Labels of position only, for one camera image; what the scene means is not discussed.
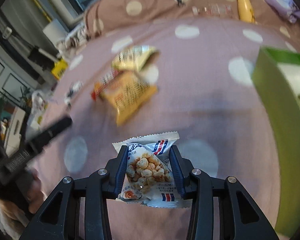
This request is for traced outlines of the white popcorn snack bag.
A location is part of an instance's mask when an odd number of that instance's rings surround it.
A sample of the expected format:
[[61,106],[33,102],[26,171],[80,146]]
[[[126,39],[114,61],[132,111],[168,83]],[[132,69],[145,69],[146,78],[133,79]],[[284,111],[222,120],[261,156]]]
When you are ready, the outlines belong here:
[[128,148],[126,178],[117,200],[156,208],[187,208],[175,186],[169,161],[171,146],[179,139],[177,131],[133,137],[113,143],[117,152]]

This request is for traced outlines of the orange rice cracker pack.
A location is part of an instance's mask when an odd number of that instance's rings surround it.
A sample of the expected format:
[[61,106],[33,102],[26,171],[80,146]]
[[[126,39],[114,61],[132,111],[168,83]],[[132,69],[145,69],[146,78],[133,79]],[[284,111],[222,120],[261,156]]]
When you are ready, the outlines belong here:
[[146,101],[158,91],[156,85],[141,80],[134,72],[123,72],[101,92],[116,110],[116,124],[124,124]]

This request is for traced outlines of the red milk tea packet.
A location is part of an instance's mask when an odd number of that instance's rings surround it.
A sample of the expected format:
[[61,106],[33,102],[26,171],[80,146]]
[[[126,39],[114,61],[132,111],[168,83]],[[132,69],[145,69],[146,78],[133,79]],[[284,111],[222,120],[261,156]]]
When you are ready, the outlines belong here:
[[93,91],[91,92],[91,98],[96,101],[97,97],[100,96],[102,91],[109,85],[115,77],[117,77],[121,71],[117,69],[111,69],[110,72],[107,72],[103,77],[101,77],[93,87]]

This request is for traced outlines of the white plastic bag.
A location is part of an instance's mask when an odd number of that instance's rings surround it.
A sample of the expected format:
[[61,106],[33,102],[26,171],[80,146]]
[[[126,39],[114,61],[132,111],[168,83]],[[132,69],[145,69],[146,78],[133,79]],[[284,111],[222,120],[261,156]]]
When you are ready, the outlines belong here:
[[27,121],[28,128],[35,131],[40,129],[43,115],[52,100],[52,90],[35,90],[31,95],[32,107]]

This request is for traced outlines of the yellow small box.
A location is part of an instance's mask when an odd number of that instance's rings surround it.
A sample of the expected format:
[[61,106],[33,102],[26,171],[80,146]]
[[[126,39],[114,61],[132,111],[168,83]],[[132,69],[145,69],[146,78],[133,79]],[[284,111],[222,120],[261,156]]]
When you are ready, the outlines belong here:
[[55,62],[55,66],[51,70],[51,73],[57,80],[60,80],[67,68],[68,63],[64,59],[61,59],[58,62]]

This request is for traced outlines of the striped white cloth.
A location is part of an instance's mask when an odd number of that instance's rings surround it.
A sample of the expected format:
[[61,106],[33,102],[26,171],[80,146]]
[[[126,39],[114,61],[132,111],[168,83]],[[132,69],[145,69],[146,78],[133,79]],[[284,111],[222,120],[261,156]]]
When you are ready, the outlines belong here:
[[89,42],[90,38],[91,36],[85,23],[81,22],[66,34],[66,37],[57,41],[55,47],[63,57],[71,57],[83,48]]

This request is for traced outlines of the white paper roll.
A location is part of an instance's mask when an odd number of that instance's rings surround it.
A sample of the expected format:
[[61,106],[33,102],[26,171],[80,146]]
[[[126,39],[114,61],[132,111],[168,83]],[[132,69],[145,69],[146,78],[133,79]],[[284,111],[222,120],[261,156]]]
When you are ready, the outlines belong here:
[[58,41],[65,39],[68,34],[68,32],[64,29],[64,27],[57,19],[54,19],[52,22],[50,22],[43,29],[43,33],[54,46]]

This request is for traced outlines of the small pale green snack packet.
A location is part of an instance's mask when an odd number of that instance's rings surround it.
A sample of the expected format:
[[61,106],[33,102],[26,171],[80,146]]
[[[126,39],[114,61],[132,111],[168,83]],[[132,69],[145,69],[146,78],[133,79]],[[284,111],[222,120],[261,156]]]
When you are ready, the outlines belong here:
[[119,52],[111,66],[117,70],[140,72],[148,59],[159,50],[154,46],[132,46]]

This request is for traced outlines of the polka dot bed cover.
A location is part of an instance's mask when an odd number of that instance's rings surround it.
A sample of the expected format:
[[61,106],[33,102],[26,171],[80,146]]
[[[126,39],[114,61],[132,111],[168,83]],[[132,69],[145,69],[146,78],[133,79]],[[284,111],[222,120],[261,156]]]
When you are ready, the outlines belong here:
[[[141,74],[158,92],[122,126],[115,111],[91,90],[120,49],[137,44],[158,53]],[[279,155],[266,109],[251,74],[260,46],[300,53],[300,38],[268,28],[218,18],[183,18],[118,29],[92,40],[59,81],[43,125],[66,113],[64,96],[83,83],[72,101],[72,126],[47,146],[35,162],[42,189],[49,194],[65,176],[82,178],[115,157],[113,143],[131,137],[177,131],[177,146],[195,167],[211,176],[233,175],[246,187],[283,236],[300,225],[300,194],[280,215]]]

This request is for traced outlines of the green cardboard box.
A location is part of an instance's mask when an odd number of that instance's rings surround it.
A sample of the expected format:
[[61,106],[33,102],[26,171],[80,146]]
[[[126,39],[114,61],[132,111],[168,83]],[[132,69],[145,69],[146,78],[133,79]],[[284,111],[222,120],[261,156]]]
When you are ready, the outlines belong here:
[[300,54],[259,49],[251,79],[267,111],[280,166],[280,204],[275,230],[300,231]]

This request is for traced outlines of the brown polka dot cushion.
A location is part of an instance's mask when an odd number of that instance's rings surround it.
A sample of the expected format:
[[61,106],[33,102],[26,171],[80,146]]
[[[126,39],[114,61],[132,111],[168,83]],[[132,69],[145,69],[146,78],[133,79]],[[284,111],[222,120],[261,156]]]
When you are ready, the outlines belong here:
[[237,0],[97,0],[85,11],[84,23],[91,37],[147,22],[195,17],[192,7],[231,5],[239,20]]

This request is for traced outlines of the yellow drink bottle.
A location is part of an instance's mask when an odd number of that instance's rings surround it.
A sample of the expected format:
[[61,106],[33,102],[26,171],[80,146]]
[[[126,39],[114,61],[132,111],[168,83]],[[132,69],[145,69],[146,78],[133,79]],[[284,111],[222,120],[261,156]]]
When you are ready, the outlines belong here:
[[250,0],[237,0],[239,19],[247,23],[256,23]]

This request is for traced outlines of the clear plastic water bottle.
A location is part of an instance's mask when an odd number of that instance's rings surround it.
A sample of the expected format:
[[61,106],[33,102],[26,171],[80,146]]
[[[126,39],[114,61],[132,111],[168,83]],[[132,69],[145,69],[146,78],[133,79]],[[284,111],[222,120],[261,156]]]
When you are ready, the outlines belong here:
[[210,4],[206,7],[192,7],[194,16],[204,17],[221,17],[221,18],[233,18],[234,13],[231,5],[225,4]]

